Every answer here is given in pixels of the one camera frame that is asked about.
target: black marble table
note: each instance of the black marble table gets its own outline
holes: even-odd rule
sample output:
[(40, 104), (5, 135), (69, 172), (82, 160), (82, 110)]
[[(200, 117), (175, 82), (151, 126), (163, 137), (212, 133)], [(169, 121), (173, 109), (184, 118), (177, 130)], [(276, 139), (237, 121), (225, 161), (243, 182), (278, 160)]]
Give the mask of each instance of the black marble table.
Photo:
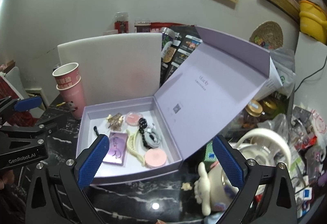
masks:
[[(47, 165), (63, 164), (75, 157), (80, 120), (75, 120), (68, 108), (56, 107), (63, 100), (58, 96), (47, 108), (41, 119), (45, 120), (58, 114), (65, 114), (68, 122), (65, 128), (47, 139), (49, 158), (42, 161)], [(157, 219), (167, 223), (202, 223), (201, 206), (196, 203), (194, 190), (184, 191), (183, 183), (194, 182), (199, 178), (196, 173), (197, 154), (185, 161), (176, 173), (151, 180), (107, 185), (90, 186), (84, 189), (86, 195), (102, 219), (108, 224), (156, 223)], [(13, 185), (17, 195), (26, 201), (29, 183), (35, 165), (27, 167), (22, 185)], [(58, 186), (60, 198), (73, 223), (79, 223), (62, 186)]]

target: blue textured pad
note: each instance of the blue textured pad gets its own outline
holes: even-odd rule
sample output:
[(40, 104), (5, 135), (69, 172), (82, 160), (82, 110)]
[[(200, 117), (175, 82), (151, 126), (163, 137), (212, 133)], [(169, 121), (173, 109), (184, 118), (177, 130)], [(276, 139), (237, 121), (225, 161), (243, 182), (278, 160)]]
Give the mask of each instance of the blue textured pad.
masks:
[(41, 103), (42, 103), (42, 99), (39, 96), (22, 99), (16, 102), (14, 106), (14, 110), (22, 112), (22, 111), (34, 109), (36, 107), (39, 107)]
[(212, 141), (212, 150), (232, 186), (241, 189), (244, 185), (243, 171), (218, 136), (215, 136)]
[(78, 172), (77, 184), (81, 189), (92, 183), (96, 172), (98, 171), (104, 157), (108, 153), (108, 150), (109, 138), (104, 136), (98, 145), (93, 149)]

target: straw hat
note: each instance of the straw hat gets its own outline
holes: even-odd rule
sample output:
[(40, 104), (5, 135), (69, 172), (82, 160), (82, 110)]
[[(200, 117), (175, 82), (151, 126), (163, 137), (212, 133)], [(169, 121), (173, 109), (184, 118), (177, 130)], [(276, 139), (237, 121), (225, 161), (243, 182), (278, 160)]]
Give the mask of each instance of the straw hat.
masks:
[(275, 50), (283, 46), (282, 28), (276, 22), (266, 21), (254, 30), (249, 42), (268, 50)]

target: open box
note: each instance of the open box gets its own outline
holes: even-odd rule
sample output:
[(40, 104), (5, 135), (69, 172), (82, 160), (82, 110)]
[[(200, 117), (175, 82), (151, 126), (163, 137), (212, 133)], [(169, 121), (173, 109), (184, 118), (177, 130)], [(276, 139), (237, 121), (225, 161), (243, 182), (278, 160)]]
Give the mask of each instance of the open box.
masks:
[[(167, 154), (166, 164), (147, 168), (127, 152), (123, 166), (102, 163), (93, 184), (138, 181), (178, 170), (183, 160), (222, 130), (268, 79), (267, 50), (222, 32), (196, 28), (203, 42), (152, 97), (87, 106), (81, 121), (76, 156), (94, 141), (95, 125), (99, 133), (109, 135), (109, 114), (142, 113), (163, 137), (160, 148)], [(134, 133), (137, 127), (123, 122), (121, 132), (126, 129)], [(136, 150), (145, 154), (141, 136)]]

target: pink round lid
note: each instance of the pink round lid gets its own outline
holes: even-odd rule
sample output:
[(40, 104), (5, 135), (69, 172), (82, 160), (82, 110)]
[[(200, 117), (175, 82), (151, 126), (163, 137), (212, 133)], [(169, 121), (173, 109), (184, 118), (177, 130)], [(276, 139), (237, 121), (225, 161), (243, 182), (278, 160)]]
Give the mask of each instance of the pink round lid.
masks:
[(138, 126), (139, 119), (142, 117), (143, 117), (142, 114), (134, 113), (131, 111), (130, 113), (126, 114), (125, 122), (130, 126)]
[(151, 148), (144, 155), (145, 163), (150, 168), (164, 165), (167, 160), (166, 152), (159, 148)]

